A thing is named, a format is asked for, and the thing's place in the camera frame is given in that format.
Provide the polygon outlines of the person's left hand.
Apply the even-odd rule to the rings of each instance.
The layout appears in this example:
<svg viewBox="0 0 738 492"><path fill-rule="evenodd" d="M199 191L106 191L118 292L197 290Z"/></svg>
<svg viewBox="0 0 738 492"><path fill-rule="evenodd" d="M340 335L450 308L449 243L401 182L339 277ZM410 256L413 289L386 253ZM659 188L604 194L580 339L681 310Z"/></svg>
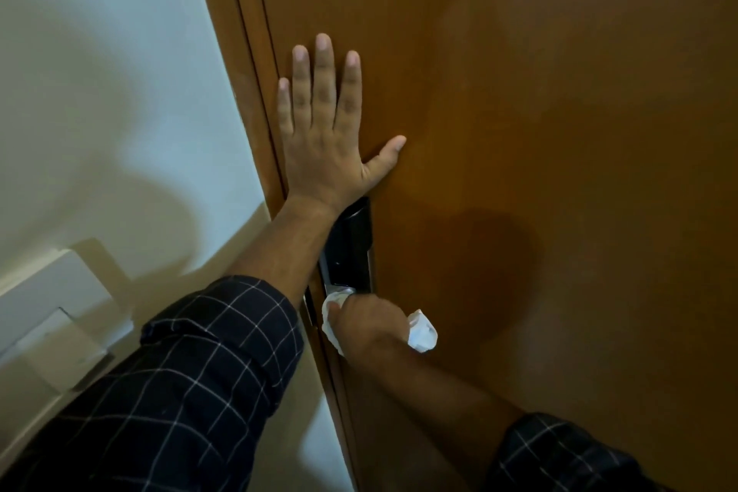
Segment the person's left hand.
<svg viewBox="0 0 738 492"><path fill-rule="evenodd" d="M334 126L316 127L311 105L315 57L303 45L294 46L291 57L289 81L294 134L281 136L289 196L318 198L340 208L341 214L380 183L364 181L367 161L363 161L359 151L363 95L361 58L355 50L346 54L340 83L336 70Z"/></svg>

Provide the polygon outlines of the person's right hand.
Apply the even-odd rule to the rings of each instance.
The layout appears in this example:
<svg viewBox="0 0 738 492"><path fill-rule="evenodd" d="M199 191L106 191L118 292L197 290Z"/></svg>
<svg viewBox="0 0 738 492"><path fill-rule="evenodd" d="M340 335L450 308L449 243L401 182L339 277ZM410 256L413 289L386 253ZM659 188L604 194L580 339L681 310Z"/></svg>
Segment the person's right hand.
<svg viewBox="0 0 738 492"><path fill-rule="evenodd" d="M374 348L387 343L407 346L410 323L403 310L371 293L353 293L342 303L327 303L327 323L349 364L367 361Z"/></svg>

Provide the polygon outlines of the brown wooden door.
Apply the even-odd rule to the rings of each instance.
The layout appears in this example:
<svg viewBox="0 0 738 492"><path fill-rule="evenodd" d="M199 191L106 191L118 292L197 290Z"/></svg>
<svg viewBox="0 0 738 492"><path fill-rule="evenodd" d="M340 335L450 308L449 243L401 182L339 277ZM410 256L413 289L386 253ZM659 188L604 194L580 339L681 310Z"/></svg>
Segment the brown wooden door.
<svg viewBox="0 0 738 492"><path fill-rule="evenodd" d="M738 0L263 0L363 67L376 292L431 357L738 492Z"/></svg>

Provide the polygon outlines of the white cleaning cloth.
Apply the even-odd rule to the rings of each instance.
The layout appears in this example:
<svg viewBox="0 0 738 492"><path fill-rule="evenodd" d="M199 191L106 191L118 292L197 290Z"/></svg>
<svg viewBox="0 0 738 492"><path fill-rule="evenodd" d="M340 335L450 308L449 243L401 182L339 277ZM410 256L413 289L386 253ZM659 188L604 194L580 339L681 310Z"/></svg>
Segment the white cleaning cloth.
<svg viewBox="0 0 738 492"><path fill-rule="evenodd" d="M328 320L328 309L330 303L336 303L340 307L344 305L347 298L356 293L351 287L340 288L338 291L329 293L322 303L322 326L321 330L330 344L344 357L343 350L334 334L333 328ZM433 350L438 343L438 333L430 320L421 310L416 310L408 316L409 336L408 346L420 353Z"/></svg>

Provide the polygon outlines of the person's left forearm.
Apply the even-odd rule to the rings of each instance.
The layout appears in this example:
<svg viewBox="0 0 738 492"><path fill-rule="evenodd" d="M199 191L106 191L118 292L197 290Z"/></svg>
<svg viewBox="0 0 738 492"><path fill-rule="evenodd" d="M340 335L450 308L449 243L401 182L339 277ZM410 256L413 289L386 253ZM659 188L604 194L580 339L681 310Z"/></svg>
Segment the person's left forearm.
<svg viewBox="0 0 738 492"><path fill-rule="evenodd" d="M340 212L318 198L290 195L224 274L266 282L298 309Z"/></svg>

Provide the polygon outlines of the person's right forearm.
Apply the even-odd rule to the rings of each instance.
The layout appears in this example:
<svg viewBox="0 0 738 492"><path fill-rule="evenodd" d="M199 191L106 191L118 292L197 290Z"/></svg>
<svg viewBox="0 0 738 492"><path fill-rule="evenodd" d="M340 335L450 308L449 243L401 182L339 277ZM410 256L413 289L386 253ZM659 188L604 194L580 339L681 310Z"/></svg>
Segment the person's right forearm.
<svg viewBox="0 0 738 492"><path fill-rule="evenodd" d="M349 365L408 413L471 487L482 486L506 432L523 410L442 370L392 336L345 347L344 353Z"/></svg>

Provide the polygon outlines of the black digital door lock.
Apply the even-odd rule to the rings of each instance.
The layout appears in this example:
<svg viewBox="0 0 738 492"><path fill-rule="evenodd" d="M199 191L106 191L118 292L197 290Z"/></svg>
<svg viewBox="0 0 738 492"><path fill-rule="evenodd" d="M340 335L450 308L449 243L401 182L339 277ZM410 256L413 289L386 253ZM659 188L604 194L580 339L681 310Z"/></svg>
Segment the black digital door lock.
<svg viewBox="0 0 738 492"><path fill-rule="evenodd" d="M326 293L353 289L374 293L374 235L371 200L357 199L339 215L319 258Z"/></svg>

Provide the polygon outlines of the dark checked left sleeve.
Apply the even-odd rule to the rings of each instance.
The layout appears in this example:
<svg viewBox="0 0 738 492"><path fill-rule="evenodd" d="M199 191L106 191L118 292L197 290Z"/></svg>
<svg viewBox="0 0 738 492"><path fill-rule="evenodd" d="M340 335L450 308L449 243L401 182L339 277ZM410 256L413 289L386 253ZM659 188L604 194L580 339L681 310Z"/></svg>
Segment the dark checked left sleeve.
<svg viewBox="0 0 738 492"><path fill-rule="evenodd" d="M282 293L219 279L152 318L140 347L35 436L0 492L245 492L303 349Z"/></svg>

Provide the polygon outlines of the dark checked sleeve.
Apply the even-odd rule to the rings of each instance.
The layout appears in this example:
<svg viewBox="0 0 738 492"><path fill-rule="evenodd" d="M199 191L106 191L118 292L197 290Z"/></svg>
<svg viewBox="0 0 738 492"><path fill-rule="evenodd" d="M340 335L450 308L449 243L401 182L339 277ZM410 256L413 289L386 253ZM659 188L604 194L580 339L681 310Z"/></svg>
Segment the dark checked sleeve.
<svg viewBox="0 0 738 492"><path fill-rule="evenodd" d="M572 422L531 413L505 432L480 492L674 491Z"/></svg>
<svg viewBox="0 0 738 492"><path fill-rule="evenodd" d="M140 347L35 436L0 492L245 492L303 349L282 293L219 279L152 318Z"/></svg>

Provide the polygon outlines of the dark checked right sleeve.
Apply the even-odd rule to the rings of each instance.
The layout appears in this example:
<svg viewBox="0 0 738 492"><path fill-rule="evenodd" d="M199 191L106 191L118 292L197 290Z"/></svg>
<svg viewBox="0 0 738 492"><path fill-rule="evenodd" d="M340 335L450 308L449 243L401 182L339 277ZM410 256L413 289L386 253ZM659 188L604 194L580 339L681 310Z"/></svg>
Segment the dark checked right sleeve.
<svg viewBox="0 0 738 492"><path fill-rule="evenodd" d="M674 491L572 422L531 413L505 432L480 492Z"/></svg>

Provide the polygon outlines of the brown wooden door frame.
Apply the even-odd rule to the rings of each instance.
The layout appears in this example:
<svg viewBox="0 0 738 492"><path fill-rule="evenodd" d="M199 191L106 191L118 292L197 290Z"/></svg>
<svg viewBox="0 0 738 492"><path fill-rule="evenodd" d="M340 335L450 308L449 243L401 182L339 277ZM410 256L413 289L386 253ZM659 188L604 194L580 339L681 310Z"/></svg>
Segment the brown wooden door frame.
<svg viewBox="0 0 738 492"><path fill-rule="evenodd" d="M206 0L270 217L287 196L276 114L278 64L263 0ZM326 289L318 267L301 302L305 351L258 447L252 492L358 492L339 357L320 326Z"/></svg>

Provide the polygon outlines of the white wall switch panel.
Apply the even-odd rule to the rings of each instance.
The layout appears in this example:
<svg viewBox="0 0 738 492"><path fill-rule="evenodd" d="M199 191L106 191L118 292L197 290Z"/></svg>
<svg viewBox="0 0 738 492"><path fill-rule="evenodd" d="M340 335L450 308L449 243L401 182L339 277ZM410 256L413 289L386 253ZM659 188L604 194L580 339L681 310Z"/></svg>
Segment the white wall switch panel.
<svg viewBox="0 0 738 492"><path fill-rule="evenodd" d="M72 249L0 279L0 374L23 364L56 392L80 391L133 329L130 312Z"/></svg>

